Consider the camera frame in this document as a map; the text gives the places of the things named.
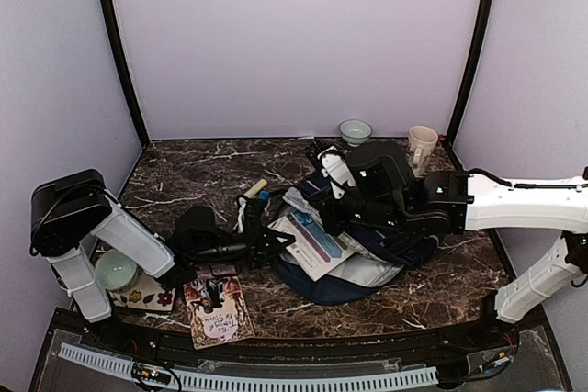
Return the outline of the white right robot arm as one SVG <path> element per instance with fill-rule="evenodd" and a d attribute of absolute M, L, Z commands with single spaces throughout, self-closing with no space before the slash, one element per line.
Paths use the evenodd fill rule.
<path fill-rule="evenodd" d="M 530 310 L 577 277 L 587 276 L 587 179 L 526 182 L 482 169 L 417 177 L 393 140 L 368 141 L 348 153 L 315 140 L 306 149 L 330 185 L 311 198 L 324 229 L 350 227 L 409 236 L 458 235 L 492 229 L 556 230 L 559 237 L 513 282 L 485 297 L 469 342 L 487 350 Z"/>

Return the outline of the patterned notebook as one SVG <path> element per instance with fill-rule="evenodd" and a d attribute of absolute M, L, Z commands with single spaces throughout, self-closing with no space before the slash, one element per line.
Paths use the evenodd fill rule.
<path fill-rule="evenodd" d="M 184 284 L 190 332 L 196 350 L 255 336 L 234 265 L 199 267 Z"/>

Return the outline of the navy blue student backpack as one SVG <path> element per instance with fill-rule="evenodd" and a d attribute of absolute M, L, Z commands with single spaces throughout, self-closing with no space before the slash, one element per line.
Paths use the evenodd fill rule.
<path fill-rule="evenodd" d="M 311 198 L 331 193 L 328 181 L 312 174 L 282 196 L 286 206 L 279 218 L 299 211 L 310 215 L 323 228 L 318 210 L 311 206 Z M 361 226 L 352 226 L 333 237 L 342 240 L 355 254 L 317 282 L 312 282 L 299 267 L 283 261 L 280 258 L 283 252 L 272 261 L 272 268 L 282 282 L 301 297 L 323 306 L 342 305 L 378 292 L 402 270 L 427 263 L 444 239 L 438 235 L 409 235 Z"/>

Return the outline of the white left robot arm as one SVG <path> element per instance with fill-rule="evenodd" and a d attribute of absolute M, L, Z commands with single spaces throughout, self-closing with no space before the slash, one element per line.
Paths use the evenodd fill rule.
<path fill-rule="evenodd" d="M 83 317 L 95 323 L 95 338 L 111 352 L 120 352 L 129 345 L 130 333 L 111 317 L 109 289 L 99 280 L 83 241 L 104 242 L 167 288 L 196 279 L 199 267 L 243 263 L 255 269 L 279 256 L 295 238 L 264 224 L 267 196 L 245 197 L 243 202 L 234 233 L 218 227 L 210 207 L 193 206 L 164 239 L 114 197 L 99 171 L 87 169 L 33 190 L 29 253 L 49 263 Z"/>

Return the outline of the blue white reader book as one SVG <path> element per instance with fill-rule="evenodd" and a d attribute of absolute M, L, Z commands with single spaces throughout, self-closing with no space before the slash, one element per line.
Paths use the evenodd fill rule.
<path fill-rule="evenodd" d="M 269 228 L 294 237 L 280 258 L 307 275 L 312 282 L 344 263 L 355 251 L 342 240 L 326 233 L 310 215 L 294 211 L 278 218 Z"/>

